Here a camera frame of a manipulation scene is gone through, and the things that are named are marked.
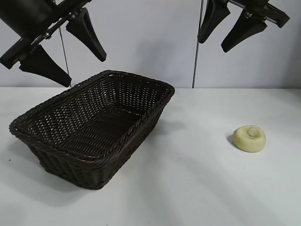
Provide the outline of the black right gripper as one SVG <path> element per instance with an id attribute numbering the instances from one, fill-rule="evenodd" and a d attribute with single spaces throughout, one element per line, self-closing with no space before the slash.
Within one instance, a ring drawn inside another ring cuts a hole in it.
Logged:
<path id="1" fill-rule="evenodd" d="M 245 39 L 267 28 L 265 19 L 282 28 L 290 17 L 268 0 L 208 0 L 205 16 L 198 32 L 198 42 L 204 43 L 217 25 L 229 14 L 228 2 L 243 8 L 235 25 L 223 40 L 224 52 L 230 51 Z"/>

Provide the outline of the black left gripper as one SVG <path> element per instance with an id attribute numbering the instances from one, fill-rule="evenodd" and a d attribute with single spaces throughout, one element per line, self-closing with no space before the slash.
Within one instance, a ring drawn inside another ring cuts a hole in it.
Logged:
<path id="1" fill-rule="evenodd" d="M 101 62 L 107 54 L 94 31 L 87 8 L 88 0 L 2 0 L 0 19 L 20 39 L 0 58 L 0 63 L 11 69 L 20 61 L 19 69 L 48 78 L 64 87 L 71 84 L 71 77 L 48 55 L 39 44 L 47 40 L 67 20 L 66 30 L 81 41 Z"/>

